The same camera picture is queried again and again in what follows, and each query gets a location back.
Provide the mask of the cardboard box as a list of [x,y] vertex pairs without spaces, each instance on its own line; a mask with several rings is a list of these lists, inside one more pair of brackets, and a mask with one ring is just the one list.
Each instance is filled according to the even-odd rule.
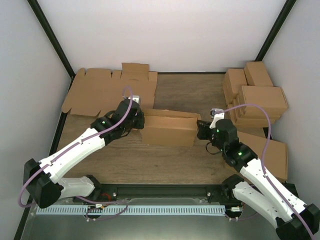
[[141,142],[146,145],[192,147],[198,133],[198,113],[145,109]]

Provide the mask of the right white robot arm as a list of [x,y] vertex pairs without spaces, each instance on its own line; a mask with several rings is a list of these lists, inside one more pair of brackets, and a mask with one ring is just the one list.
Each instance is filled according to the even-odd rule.
[[264,217],[281,240],[311,240],[320,228],[320,210],[291,193],[265,167],[258,155],[240,142],[229,119],[197,121],[197,138],[218,148],[225,162],[237,171],[223,181],[222,195],[239,200]]

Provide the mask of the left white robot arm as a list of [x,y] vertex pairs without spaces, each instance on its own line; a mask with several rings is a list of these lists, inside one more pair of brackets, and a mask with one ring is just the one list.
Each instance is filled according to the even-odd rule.
[[116,110],[97,118],[69,145],[40,161],[32,158],[25,163],[23,184],[41,209],[64,198],[80,197],[89,203],[101,198],[102,185],[93,175],[64,176],[86,157],[127,136],[132,129],[143,129],[145,119],[140,102],[138,95],[124,98]]

